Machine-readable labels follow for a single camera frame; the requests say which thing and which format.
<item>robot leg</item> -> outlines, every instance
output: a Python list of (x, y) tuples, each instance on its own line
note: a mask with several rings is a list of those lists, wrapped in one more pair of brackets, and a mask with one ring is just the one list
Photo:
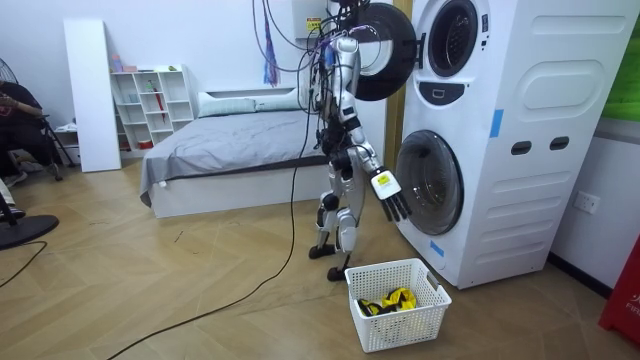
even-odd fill
[(344, 271), (348, 269), (351, 253), (355, 249), (358, 224), (364, 206), (365, 184), (362, 177), (360, 162), (357, 155), (352, 154), (351, 168), (345, 169), (341, 174), (341, 183), (349, 206), (338, 211), (338, 231), (336, 239), (336, 252), (341, 254), (340, 265), (329, 269), (327, 279), (329, 281), (342, 281), (345, 279)]
[(335, 254), (335, 246), (327, 244), (327, 240), (337, 225), (338, 208), (340, 207), (340, 197), (342, 196), (342, 184), (340, 181), (340, 172), (335, 171), (331, 164), (329, 164), (329, 182), (331, 183), (331, 191), (323, 193), (320, 197), (320, 206), (318, 206), (316, 219), (318, 239), (316, 246), (309, 249), (310, 259), (318, 259), (323, 256)]

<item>wall-mounted device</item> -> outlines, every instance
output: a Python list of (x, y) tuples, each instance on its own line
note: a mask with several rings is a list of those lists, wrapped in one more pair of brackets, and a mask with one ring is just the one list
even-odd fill
[[(320, 22), (327, 17), (326, 0), (293, 0), (293, 34), (296, 39), (307, 39), (313, 29), (320, 27)], [(315, 31), (310, 38), (316, 38)]]

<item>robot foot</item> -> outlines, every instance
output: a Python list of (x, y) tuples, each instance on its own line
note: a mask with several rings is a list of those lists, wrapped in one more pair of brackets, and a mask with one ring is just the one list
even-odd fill
[(321, 248), (313, 246), (309, 249), (309, 259), (319, 259), (323, 256), (329, 256), (336, 253), (336, 248), (333, 245), (324, 244)]
[(337, 281), (345, 281), (347, 278), (344, 274), (344, 271), (348, 269), (348, 267), (345, 267), (342, 270), (338, 270), (337, 267), (333, 267), (331, 269), (329, 269), (329, 272), (327, 273), (327, 280), (331, 281), (331, 282), (337, 282)]

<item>pillow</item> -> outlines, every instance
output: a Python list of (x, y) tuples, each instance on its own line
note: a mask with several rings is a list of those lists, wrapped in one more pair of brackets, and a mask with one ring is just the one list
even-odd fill
[(258, 100), (256, 101), (256, 111), (284, 111), (284, 110), (300, 110), (300, 104), (298, 104), (298, 97), (290, 97), (288, 99), (278, 100)]
[(256, 101), (252, 99), (223, 99), (200, 103), (198, 118), (256, 112)]

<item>round door window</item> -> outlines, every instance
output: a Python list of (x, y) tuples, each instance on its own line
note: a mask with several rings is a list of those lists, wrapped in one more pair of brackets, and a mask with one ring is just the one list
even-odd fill
[(409, 135), (400, 147), (398, 181), (413, 214), (409, 220), (428, 235), (441, 235), (458, 222), (464, 200), (462, 176), (449, 145), (436, 133)]
[(471, 57), (478, 34), (476, 9), (469, 0), (451, 0), (440, 9), (429, 35), (429, 63), (443, 77), (457, 74)]
[(411, 20), (390, 4), (372, 3), (360, 14), (358, 26), (367, 30), (351, 36), (360, 46), (361, 71), (356, 98), (386, 99), (404, 85), (417, 57)]

